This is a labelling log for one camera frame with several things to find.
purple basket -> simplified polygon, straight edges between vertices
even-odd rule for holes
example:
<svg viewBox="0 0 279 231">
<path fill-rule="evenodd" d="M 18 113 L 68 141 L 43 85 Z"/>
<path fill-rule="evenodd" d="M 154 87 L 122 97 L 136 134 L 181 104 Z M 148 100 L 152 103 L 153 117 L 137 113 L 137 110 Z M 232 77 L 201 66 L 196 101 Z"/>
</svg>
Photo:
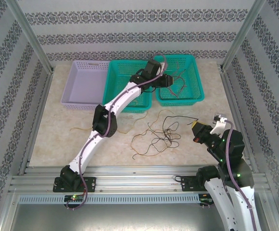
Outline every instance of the purple basket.
<svg viewBox="0 0 279 231">
<path fill-rule="evenodd" d="M 102 104 L 110 61 L 75 60 L 61 103 L 68 109 L 94 110 Z"/>
</svg>

floor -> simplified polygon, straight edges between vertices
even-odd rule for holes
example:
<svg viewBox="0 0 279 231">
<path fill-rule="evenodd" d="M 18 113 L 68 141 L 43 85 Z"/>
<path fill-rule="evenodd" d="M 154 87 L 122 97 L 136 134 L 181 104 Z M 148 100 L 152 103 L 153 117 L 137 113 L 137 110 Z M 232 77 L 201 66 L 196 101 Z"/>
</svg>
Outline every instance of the floor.
<svg viewBox="0 0 279 231">
<path fill-rule="evenodd" d="M 93 111 L 66 109 L 61 103 L 61 97 L 70 71 L 70 65 L 58 65 L 55 68 L 50 92 L 39 127 L 34 150 L 29 162 L 30 166 L 65 166 L 82 148 L 87 140 L 93 119 Z M 89 166 L 156 166 L 156 165 L 209 165 L 216 160 L 207 152 L 204 145 L 194 143 L 194 138 L 188 123 L 189 118 L 170 118 L 165 127 L 179 122 L 177 133 L 179 147 L 168 148 L 158 153 L 150 148 L 147 156 L 136 155 L 146 152 L 154 136 L 148 132 L 146 136 L 137 137 L 130 146 L 133 137 L 144 132 L 152 124 L 154 129 L 160 129 L 166 116 L 191 116 L 199 118 L 212 125 L 215 112 L 226 114 L 231 121 L 232 115 L 225 95 L 221 77 L 215 62 L 198 63 L 198 69 L 203 84 L 205 99 L 193 106 L 161 107 L 153 98 L 151 109 L 145 114 L 122 113 L 117 119 L 118 130 L 113 137 L 96 152 Z M 159 150 L 164 144 L 158 143 Z"/>
</svg>

striped wall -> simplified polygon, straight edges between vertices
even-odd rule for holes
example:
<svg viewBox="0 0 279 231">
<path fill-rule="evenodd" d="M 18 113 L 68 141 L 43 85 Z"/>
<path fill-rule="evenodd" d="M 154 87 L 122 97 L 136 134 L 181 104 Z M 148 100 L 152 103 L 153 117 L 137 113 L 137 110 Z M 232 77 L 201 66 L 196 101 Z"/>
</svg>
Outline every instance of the striped wall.
<svg viewBox="0 0 279 231">
<path fill-rule="evenodd" d="M 52 65 L 147 59 L 157 51 L 221 63 L 254 0 L 20 0 Z"/>
<path fill-rule="evenodd" d="M 47 79 L 34 49 L 0 0 L 0 208 L 21 165 Z"/>
<path fill-rule="evenodd" d="M 279 0 L 266 1 L 227 74 L 279 210 Z"/>
</svg>

marble floor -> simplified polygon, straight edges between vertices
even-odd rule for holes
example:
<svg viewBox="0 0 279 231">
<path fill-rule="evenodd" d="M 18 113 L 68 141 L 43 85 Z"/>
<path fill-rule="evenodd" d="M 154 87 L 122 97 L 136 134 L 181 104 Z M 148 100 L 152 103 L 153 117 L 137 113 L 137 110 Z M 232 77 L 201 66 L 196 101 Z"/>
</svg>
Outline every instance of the marble floor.
<svg viewBox="0 0 279 231">
<path fill-rule="evenodd" d="M 216 164 L 216 160 L 207 152 L 204 145 L 192 141 L 194 135 L 191 126 L 187 125 L 192 119 L 179 117 L 170 118 L 166 120 L 165 124 L 166 127 L 166 125 L 169 126 L 176 121 L 179 122 L 177 129 L 177 133 L 181 135 L 181 139 L 178 140 L 179 147 L 168 148 L 162 153 L 150 148 L 147 155 L 153 156 L 136 155 L 132 158 L 136 154 L 130 146 L 133 137 L 145 131 L 148 128 L 147 123 L 151 124 L 158 118 L 158 115 L 159 119 L 153 124 L 153 129 L 162 128 L 164 118 L 168 115 L 191 116 L 212 125 L 214 113 L 219 112 L 226 114 L 228 119 L 233 121 L 216 63 L 198 63 L 197 65 L 205 93 L 203 101 L 193 106 L 161 107 L 153 97 L 152 107 L 146 113 L 120 114 L 117 119 L 120 132 L 103 143 L 103 146 L 96 151 L 91 159 L 89 166 Z M 60 103 L 70 68 L 70 65 L 58 65 L 55 68 L 36 143 L 29 162 L 30 166 L 67 165 L 77 155 L 89 136 L 90 130 L 87 129 L 91 127 L 94 112 L 66 109 Z M 144 116 L 145 118 L 138 120 L 133 127 L 134 122 Z M 148 132 L 146 136 L 136 138 L 132 146 L 138 153 L 144 153 L 153 138 L 154 136 Z M 158 145 L 160 150 L 165 146 L 162 143 Z"/>
</svg>

plastic basket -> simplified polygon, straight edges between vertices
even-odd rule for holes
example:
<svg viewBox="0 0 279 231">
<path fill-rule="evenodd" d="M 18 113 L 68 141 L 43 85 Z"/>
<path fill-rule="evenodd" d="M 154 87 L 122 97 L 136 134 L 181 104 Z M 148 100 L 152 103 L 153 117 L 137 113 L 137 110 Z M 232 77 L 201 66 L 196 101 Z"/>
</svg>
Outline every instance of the plastic basket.
<svg viewBox="0 0 279 231">
<path fill-rule="evenodd" d="M 105 84 L 103 104 L 115 98 L 130 81 L 132 75 L 138 70 L 144 69 L 147 61 L 143 60 L 113 60 L 109 64 L 107 80 Z M 123 112 L 144 113 L 152 105 L 152 93 L 144 92 L 134 99 Z"/>
<path fill-rule="evenodd" d="M 94 110 L 102 104 L 110 61 L 75 60 L 61 103 L 68 109 Z"/>
<path fill-rule="evenodd" d="M 155 91 L 156 99 L 161 106 L 185 106 L 202 101 L 204 99 L 203 86 L 194 56 L 189 54 L 172 54 L 165 57 L 168 63 L 165 73 L 171 76 L 178 76 L 181 73 L 180 77 L 184 79 L 186 87 L 178 95 L 178 98 L 169 89 L 157 89 Z M 157 56 L 155 60 L 159 62 L 164 61 L 162 56 Z M 169 88 L 177 95 L 182 86 L 183 80 L 177 78 Z"/>
</svg>

